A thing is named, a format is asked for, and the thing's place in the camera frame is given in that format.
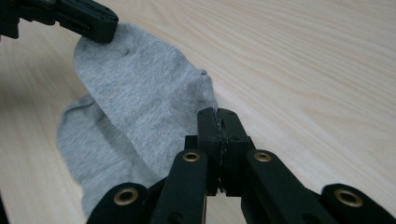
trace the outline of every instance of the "light wood surface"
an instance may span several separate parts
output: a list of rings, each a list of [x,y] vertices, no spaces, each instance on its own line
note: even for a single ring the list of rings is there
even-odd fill
[[[214,81],[256,147],[308,188],[354,186],[396,216],[396,2],[107,1],[120,21],[181,49]],[[0,43],[0,190],[11,223],[83,223],[79,185],[55,134],[86,93],[79,36],[21,21]],[[244,223],[238,199],[209,198],[206,223]]]

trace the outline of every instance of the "sock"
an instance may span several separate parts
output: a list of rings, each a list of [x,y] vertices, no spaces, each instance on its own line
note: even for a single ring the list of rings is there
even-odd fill
[[[166,177],[197,112],[217,102],[205,70],[130,24],[107,45],[81,38],[75,67],[90,95],[66,109],[57,142],[88,216],[112,187]]]

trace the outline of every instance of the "fabric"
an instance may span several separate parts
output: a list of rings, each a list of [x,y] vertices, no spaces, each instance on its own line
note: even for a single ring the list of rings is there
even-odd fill
[[[88,216],[116,185],[166,177],[185,135],[196,134],[197,112],[217,102],[205,70],[131,24],[107,45],[81,38],[75,67],[90,95],[66,109],[57,143]]]

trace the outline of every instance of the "brass insert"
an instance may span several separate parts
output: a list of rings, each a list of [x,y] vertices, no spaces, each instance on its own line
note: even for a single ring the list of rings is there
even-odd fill
[[[139,193],[137,192],[137,189],[134,188],[121,189],[119,192],[117,192],[116,195],[114,195],[113,200],[115,204],[124,206],[136,201],[138,196]]]
[[[196,152],[187,152],[183,155],[185,161],[198,161],[201,156]]]
[[[272,159],[270,155],[264,152],[256,152],[254,158],[258,161],[270,161]]]
[[[351,207],[361,207],[363,205],[363,200],[361,197],[356,195],[354,192],[347,189],[337,189],[334,192],[335,198],[341,203],[344,203]]]

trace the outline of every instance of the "wooden table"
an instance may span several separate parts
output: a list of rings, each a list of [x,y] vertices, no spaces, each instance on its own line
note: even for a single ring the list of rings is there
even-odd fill
[[[396,216],[396,3],[389,0],[100,1],[177,46],[214,81],[257,148],[308,188],[354,186]],[[0,43],[0,190],[13,224],[83,223],[79,185],[55,143],[86,94],[79,36],[21,21]],[[244,223],[209,198],[206,223]]]

